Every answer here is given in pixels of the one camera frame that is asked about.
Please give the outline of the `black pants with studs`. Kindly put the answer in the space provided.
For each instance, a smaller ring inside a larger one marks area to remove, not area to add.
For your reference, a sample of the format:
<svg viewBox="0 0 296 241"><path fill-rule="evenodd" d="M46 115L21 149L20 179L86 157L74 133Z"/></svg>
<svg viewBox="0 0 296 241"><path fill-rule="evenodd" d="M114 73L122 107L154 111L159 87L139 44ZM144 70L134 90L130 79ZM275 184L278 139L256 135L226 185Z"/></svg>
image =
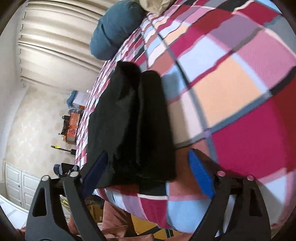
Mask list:
<svg viewBox="0 0 296 241"><path fill-rule="evenodd" d="M175 180L175 146L157 72L117 63L89 116L87 162L94 163L102 152L107 153L107 166L96 188L137 185L147 194Z"/></svg>

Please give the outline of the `black handheld device on stick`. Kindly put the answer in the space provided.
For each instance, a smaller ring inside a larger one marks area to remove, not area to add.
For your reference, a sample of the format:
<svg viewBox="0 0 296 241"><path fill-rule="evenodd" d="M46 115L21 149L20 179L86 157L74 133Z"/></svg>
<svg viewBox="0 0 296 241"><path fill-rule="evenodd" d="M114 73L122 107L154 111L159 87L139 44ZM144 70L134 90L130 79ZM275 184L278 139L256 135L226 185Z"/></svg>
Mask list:
<svg viewBox="0 0 296 241"><path fill-rule="evenodd" d="M54 145L51 145L51 148L53 149L57 149L57 150L62 150L62 151L65 151L65 152L69 152L71 155L76 155L76 150L75 149L64 149L64 148L61 148L60 146L54 146Z"/></svg>

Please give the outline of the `white cabinet doors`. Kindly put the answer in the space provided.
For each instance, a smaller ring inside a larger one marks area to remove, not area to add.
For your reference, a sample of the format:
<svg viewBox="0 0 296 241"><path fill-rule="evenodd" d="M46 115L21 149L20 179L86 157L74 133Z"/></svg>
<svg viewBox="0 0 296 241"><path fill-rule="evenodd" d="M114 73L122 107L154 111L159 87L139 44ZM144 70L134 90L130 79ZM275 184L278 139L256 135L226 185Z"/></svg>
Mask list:
<svg viewBox="0 0 296 241"><path fill-rule="evenodd" d="M7 199L23 209L30 210L40 179L5 163Z"/></svg>

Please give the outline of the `orange cardboard box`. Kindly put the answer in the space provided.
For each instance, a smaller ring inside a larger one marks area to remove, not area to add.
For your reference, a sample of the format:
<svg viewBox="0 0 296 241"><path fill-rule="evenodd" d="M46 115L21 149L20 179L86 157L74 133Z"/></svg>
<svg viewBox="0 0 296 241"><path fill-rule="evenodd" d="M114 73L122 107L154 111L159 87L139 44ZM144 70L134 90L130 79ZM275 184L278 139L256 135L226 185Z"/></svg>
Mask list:
<svg viewBox="0 0 296 241"><path fill-rule="evenodd" d="M69 144L75 144L77 140L77 133L79 122L81 119L81 114L79 113L70 113L70 115L62 116L63 127L59 135L62 136L63 141Z"/></svg>

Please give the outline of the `white cardboard box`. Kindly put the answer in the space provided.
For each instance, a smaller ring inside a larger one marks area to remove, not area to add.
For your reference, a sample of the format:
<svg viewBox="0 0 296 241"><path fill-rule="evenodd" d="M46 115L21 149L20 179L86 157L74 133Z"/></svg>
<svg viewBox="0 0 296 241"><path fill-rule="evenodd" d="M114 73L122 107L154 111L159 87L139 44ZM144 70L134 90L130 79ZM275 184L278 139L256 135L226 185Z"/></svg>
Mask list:
<svg viewBox="0 0 296 241"><path fill-rule="evenodd" d="M66 103L69 108L85 109L89 93L73 90Z"/></svg>

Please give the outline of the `cream curtain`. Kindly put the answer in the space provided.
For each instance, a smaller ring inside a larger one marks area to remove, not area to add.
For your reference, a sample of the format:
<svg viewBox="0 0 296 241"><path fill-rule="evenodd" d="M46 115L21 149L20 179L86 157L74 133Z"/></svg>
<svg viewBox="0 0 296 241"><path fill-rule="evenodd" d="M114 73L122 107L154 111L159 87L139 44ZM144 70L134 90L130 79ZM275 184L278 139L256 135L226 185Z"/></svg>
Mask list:
<svg viewBox="0 0 296 241"><path fill-rule="evenodd" d="M18 25L20 79L60 90L86 92L103 61L90 54L98 21L115 1L26 1Z"/></svg>

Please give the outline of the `dark blue pillow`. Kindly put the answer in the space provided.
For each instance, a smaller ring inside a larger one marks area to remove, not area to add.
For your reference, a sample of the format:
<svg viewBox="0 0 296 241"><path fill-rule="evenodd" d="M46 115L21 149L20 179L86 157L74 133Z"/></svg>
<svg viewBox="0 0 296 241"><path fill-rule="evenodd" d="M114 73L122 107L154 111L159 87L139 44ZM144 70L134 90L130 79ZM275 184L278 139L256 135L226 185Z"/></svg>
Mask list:
<svg viewBox="0 0 296 241"><path fill-rule="evenodd" d="M90 53L107 61L118 52L124 41L135 31L146 16L136 1L119 1L102 16L89 44Z"/></svg>

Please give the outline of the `plaid checkered bed cover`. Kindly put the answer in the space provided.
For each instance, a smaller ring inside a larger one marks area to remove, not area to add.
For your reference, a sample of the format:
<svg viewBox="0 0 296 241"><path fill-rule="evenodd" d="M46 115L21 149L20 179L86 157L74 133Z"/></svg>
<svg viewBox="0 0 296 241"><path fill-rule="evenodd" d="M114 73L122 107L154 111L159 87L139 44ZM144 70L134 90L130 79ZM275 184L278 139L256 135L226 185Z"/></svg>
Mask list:
<svg viewBox="0 0 296 241"><path fill-rule="evenodd" d="M272 229L295 208L295 34L271 1L176 1L148 14L96 79L78 131L76 163L87 161L88 119L118 61L162 78L177 179L157 195L117 186L96 194L160 227L193 232L210 199L187 162L200 149L227 171L252 175Z"/></svg>

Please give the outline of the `beige pillow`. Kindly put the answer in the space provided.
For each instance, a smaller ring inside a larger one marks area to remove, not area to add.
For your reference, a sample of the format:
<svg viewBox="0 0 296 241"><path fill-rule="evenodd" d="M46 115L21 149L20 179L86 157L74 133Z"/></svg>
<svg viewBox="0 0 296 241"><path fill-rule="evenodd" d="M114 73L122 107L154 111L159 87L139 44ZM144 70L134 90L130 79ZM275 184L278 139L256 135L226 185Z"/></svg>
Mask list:
<svg viewBox="0 0 296 241"><path fill-rule="evenodd" d="M161 15L175 2L176 0L139 0L140 6L145 11L153 13L157 16Z"/></svg>

